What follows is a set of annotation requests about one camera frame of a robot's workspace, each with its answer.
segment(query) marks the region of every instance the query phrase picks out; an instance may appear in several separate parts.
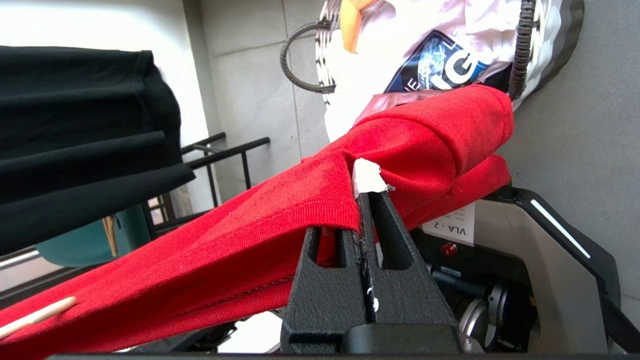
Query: red button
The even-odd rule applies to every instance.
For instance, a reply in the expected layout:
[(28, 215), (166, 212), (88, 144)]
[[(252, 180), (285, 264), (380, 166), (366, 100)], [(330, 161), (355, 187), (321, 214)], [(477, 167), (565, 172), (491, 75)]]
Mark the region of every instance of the red button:
[(440, 249), (440, 252), (445, 258), (453, 258), (457, 251), (456, 244), (452, 243), (444, 244), (442, 245), (442, 249)]

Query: red fabric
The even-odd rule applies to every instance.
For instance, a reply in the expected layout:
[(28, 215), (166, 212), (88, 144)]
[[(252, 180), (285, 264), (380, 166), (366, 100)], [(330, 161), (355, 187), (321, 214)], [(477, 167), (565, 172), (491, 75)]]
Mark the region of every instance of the red fabric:
[(113, 351), (283, 306), (305, 229), (358, 230), (355, 159), (380, 164), (412, 228), (507, 184), (507, 166), (493, 153), (512, 131), (509, 98), (480, 85), (367, 117), (315, 156), (201, 218), (5, 309), (0, 325), (65, 297), (79, 299), (0, 341), (0, 359)]

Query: blue label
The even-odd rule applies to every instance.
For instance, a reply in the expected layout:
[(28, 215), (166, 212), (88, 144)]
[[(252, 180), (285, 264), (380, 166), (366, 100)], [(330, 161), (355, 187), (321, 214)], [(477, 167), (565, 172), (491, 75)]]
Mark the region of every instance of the blue label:
[(477, 55), (434, 30), (398, 69), (385, 93), (459, 88), (473, 83), (488, 66)]

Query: teal chair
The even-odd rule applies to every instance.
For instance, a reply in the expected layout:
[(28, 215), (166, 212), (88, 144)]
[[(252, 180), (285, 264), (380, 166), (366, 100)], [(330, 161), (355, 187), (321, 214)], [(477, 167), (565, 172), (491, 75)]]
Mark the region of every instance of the teal chair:
[[(121, 211), (115, 218), (118, 256), (128, 254), (151, 241), (142, 205)], [(115, 259), (101, 220), (56, 236), (35, 247), (47, 261), (69, 268), (99, 265)]]

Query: white led light strip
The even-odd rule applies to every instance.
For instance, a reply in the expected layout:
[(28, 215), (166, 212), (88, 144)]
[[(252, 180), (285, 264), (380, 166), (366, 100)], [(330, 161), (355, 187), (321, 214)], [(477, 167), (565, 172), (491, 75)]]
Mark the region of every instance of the white led light strip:
[(580, 243), (575, 238), (573, 238), (573, 236), (571, 236), (571, 234), (562, 225), (560, 225), (560, 223), (553, 216), (551, 216), (551, 214), (545, 208), (543, 208), (536, 199), (531, 200), (531, 205), (533, 205), (542, 215), (544, 215), (545, 218), (547, 218), (547, 220), (551, 222), (551, 224), (553, 224), (558, 230), (560, 230), (560, 232), (569, 239), (573, 246), (577, 247), (578, 250), (580, 250), (580, 252), (587, 257), (587, 259), (591, 259), (591, 255), (589, 255), (587, 250), (584, 250), (584, 247), (582, 247), (582, 245), (580, 245)]

